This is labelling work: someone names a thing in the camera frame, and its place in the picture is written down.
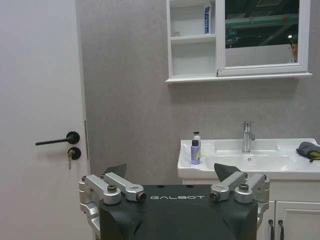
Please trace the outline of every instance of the silver clamp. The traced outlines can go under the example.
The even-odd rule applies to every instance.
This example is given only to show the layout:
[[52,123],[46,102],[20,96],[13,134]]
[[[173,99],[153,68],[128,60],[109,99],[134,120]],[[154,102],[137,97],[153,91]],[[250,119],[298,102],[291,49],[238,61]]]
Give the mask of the silver clamp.
[[121,191],[95,175],[84,176],[79,182],[80,209],[86,214],[87,221],[95,235],[100,238],[100,219],[98,201],[117,204],[121,201]]
[[264,212],[269,209],[270,181],[264,174],[256,173],[245,184],[234,190],[234,199],[241,204],[258,203],[257,228],[260,227]]
[[119,188],[125,195],[125,198],[129,201],[141,203],[147,198],[147,195],[144,192],[144,187],[142,185],[129,182],[113,172],[106,173],[103,179],[106,183]]
[[230,192],[233,191],[237,186],[245,182],[246,176],[243,172],[236,171],[224,181],[219,184],[211,186],[210,198],[214,202],[223,201],[229,199]]

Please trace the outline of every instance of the door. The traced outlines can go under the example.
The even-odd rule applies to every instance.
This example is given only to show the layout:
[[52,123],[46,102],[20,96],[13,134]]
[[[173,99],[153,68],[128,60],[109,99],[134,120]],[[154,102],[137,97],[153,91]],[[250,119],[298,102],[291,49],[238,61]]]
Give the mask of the door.
[[281,239],[279,221],[283,221],[285,240],[316,240],[320,236],[320,203],[277,201],[275,239]]
[[[78,196],[88,161],[75,0],[1,0],[0,32],[1,239],[91,240]],[[77,144],[35,146],[69,131]]]
[[262,223],[257,231],[257,240],[272,240],[271,231],[275,222],[275,201],[269,201],[269,209],[264,212]]

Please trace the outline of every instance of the towel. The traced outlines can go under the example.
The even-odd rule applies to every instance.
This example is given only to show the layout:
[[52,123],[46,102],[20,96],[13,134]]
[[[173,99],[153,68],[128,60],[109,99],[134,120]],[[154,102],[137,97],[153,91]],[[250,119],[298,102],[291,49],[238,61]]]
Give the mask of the towel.
[[320,146],[316,146],[311,142],[302,142],[296,151],[299,155],[310,159],[310,163],[314,160],[320,160]]

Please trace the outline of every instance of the bathroom wall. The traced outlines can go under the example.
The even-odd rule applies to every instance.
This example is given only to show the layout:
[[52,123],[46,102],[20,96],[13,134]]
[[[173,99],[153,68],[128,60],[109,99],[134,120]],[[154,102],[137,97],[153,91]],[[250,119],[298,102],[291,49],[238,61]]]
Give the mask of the bathroom wall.
[[320,1],[311,0],[309,71],[301,79],[167,85],[166,0],[79,0],[91,170],[128,163],[140,184],[179,184],[180,140],[320,141]]

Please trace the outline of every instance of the sink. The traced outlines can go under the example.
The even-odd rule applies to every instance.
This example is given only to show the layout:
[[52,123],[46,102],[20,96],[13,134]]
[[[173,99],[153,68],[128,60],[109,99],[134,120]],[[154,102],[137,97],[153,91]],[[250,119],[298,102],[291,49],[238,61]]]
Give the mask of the sink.
[[242,139],[201,140],[199,165],[191,164],[191,140],[182,140],[178,175],[183,179],[217,179],[214,164],[235,166],[249,175],[264,173],[270,179],[320,180],[320,161],[310,163],[297,154],[302,142],[318,145],[313,138],[257,139],[251,152],[243,153]]

